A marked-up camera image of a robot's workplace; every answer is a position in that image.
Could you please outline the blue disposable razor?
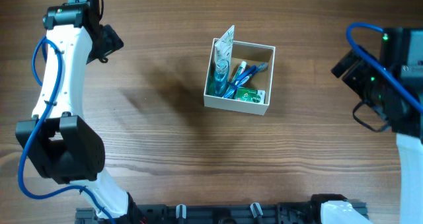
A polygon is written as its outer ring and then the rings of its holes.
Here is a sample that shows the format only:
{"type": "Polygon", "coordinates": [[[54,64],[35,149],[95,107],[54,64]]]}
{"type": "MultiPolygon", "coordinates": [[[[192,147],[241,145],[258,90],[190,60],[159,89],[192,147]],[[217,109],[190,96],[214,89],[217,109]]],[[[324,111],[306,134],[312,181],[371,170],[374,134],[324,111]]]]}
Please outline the blue disposable razor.
{"type": "Polygon", "coordinates": [[[227,89],[229,90],[234,87],[240,87],[241,81],[245,79],[248,75],[250,75],[252,72],[254,72],[256,69],[257,69],[256,65],[253,65],[252,67],[249,67],[249,68],[246,67],[245,71],[237,77],[237,80],[234,83],[230,82],[227,84],[227,89]]]}

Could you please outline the white patterned cream tube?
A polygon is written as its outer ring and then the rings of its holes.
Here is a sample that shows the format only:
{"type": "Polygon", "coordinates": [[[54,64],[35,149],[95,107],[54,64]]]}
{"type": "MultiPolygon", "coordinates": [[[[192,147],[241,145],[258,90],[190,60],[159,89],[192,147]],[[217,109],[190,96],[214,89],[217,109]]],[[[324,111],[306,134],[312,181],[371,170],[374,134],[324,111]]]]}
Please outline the white patterned cream tube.
{"type": "Polygon", "coordinates": [[[235,37],[235,25],[232,25],[223,36],[214,44],[214,62],[220,60],[231,62],[233,41],[235,37]]]}

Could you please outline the blue Listerine mouthwash bottle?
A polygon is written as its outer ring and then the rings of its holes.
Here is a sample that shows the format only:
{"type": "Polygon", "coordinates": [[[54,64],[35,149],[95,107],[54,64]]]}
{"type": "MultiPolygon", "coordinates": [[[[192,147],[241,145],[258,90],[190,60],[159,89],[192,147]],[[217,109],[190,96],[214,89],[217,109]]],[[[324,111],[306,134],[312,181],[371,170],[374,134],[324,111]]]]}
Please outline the blue Listerine mouthwash bottle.
{"type": "Polygon", "coordinates": [[[226,90],[229,76],[230,63],[226,59],[220,59],[215,65],[214,71],[214,95],[223,96],[226,90]]]}

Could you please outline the green Dettol soap pack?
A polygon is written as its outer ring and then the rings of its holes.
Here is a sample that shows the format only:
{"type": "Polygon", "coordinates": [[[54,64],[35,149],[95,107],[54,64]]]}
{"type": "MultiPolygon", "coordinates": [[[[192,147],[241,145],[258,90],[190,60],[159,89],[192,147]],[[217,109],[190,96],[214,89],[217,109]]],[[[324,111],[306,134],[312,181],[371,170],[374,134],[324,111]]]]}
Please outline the green Dettol soap pack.
{"type": "Polygon", "coordinates": [[[235,93],[234,99],[255,104],[264,104],[266,91],[240,87],[235,93]]]}

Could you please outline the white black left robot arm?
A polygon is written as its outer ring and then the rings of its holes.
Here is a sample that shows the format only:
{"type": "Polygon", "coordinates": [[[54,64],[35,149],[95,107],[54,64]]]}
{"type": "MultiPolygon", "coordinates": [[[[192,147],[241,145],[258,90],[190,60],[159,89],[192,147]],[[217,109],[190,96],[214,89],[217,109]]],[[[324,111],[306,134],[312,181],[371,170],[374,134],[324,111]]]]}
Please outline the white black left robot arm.
{"type": "Polygon", "coordinates": [[[137,206],[105,169],[104,143],[83,118],[86,66],[107,62],[124,45],[111,26],[100,23],[103,12],[104,0],[67,0],[44,15],[46,35],[36,46],[46,64],[44,76],[37,78],[42,90],[31,118],[15,131],[23,148],[18,184],[28,194],[24,165],[31,161],[62,192],[83,195],[99,221],[137,223],[137,206]]]}

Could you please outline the white square box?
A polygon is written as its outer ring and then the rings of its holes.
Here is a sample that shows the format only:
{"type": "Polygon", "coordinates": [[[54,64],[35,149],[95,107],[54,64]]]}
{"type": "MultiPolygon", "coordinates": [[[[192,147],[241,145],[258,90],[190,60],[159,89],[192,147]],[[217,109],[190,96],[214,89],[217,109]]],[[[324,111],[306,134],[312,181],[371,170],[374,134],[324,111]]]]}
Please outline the white square box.
{"type": "Polygon", "coordinates": [[[265,91],[264,102],[262,104],[258,104],[229,98],[221,98],[213,95],[212,83],[214,81],[213,73],[215,67],[215,46],[212,45],[211,47],[212,49],[210,51],[210,59],[203,92],[204,106],[249,114],[265,114],[270,105],[276,48],[274,46],[254,44],[250,42],[233,42],[233,52],[229,70],[230,77],[234,76],[236,68],[239,64],[241,64],[242,61],[245,61],[248,66],[260,65],[261,63],[268,64],[268,67],[264,71],[254,75],[245,85],[246,88],[265,91]]]}

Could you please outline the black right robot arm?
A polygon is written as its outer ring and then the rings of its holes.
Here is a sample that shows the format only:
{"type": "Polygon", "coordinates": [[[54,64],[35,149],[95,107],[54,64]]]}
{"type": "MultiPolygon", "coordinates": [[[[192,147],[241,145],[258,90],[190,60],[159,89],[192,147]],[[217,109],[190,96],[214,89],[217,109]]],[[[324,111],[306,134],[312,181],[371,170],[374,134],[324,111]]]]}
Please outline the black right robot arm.
{"type": "Polygon", "coordinates": [[[355,109],[370,107],[385,123],[380,128],[358,120],[375,133],[396,135],[401,164],[401,223],[422,222],[422,29],[380,28],[354,22],[346,29],[351,50],[332,68],[360,98],[355,109]],[[375,58],[357,44],[352,31],[367,28],[382,35],[375,58]]]}

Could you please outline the blue white toothbrush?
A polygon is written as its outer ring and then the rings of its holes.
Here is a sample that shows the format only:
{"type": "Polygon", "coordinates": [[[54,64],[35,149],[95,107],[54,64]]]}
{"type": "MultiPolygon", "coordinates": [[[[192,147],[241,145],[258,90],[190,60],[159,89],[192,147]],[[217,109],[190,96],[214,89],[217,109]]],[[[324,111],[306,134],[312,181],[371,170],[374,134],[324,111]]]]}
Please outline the blue white toothbrush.
{"type": "MultiPolygon", "coordinates": [[[[257,69],[241,81],[241,86],[244,85],[249,79],[254,77],[256,73],[264,71],[267,67],[268,67],[268,63],[261,63],[260,65],[257,65],[257,69]]],[[[235,94],[235,91],[238,88],[239,87],[234,87],[232,89],[227,90],[225,94],[223,95],[223,98],[231,98],[235,94]]]]}

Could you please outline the Colgate toothpaste tube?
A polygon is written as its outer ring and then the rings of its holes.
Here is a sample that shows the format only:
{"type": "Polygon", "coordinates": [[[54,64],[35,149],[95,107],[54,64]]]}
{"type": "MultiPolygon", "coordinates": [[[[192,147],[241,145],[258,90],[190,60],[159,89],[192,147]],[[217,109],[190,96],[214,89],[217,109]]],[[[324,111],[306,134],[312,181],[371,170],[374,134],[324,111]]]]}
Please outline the Colgate toothpaste tube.
{"type": "Polygon", "coordinates": [[[246,63],[246,61],[242,61],[242,62],[239,64],[239,66],[238,66],[238,68],[237,68],[237,70],[236,70],[236,73],[235,73],[234,77],[233,77],[233,78],[232,78],[232,80],[231,80],[231,82],[232,82],[232,83],[234,83],[234,82],[237,80],[237,77],[238,77],[239,75],[241,75],[241,74],[245,71],[246,67],[247,67],[247,63],[246,63]]]}

